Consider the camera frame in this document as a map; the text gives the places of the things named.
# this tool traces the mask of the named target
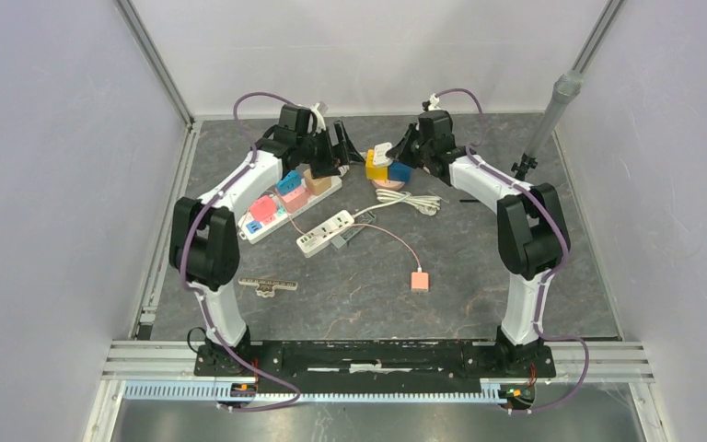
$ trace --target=blue toy block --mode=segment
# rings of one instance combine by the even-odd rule
[[[281,195],[286,195],[302,184],[302,177],[296,170],[288,172],[288,174],[275,185],[275,190]]]
[[[411,172],[413,172],[413,169],[410,167],[405,166],[402,163],[398,163],[397,161],[393,161],[388,166],[388,180],[408,182],[408,180],[411,179]]]
[[[259,221],[250,221],[245,225],[245,228],[250,233],[256,233],[261,230],[261,223]]]

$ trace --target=white cable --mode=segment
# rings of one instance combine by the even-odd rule
[[[367,211],[379,209],[381,207],[386,207],[397,203],[409,204],[422,214],[429,216],[436,214],[437,211],[440,210],[439,196],[413,196],[410,192],[394,192],[387,189],[377,189],[376,198],[383,204],[367,207],[366,209],[357,212],[353,216],[353,218],[355,219],[356,217],[364,214]]]

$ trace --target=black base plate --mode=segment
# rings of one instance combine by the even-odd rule
[[[222,351],[206,347],[200,347],[200,355]],[[480,392],[480,378],[529,378],[531,364],[538,378],[557,375],[546,345],[507,366],[494,343],[473,340],[263,341],[251,343],[246,353],[258,368],[308,394]],[[216,362],[197,359],[194,374],[237,374],[231,364]],[[364,365],[399,371],[357,371]],[[274,382],[260,382],[259,391],[290,392]]]

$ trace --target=tan block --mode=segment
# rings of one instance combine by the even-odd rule
[[[331,187],[331,177],[315,179],[310,174],[310,169],[305,169],[302,175],[305,178],[305,187],[316,196],[321,195]]]

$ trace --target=white wall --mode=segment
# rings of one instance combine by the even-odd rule
[[[469,87],[488,111],[542,111],[606,0],[135,0],[196,115],[268,90],[330,113],[414,113]],[[451,109],[471,110],[461,98]],[[275,114],[269,100],[249,114]]]
[[[82,437],[183,130],[111,0],[0,2],[0,441]]]
[[[561,139],[669,425],[707,440],[707,2],[627,2]]]

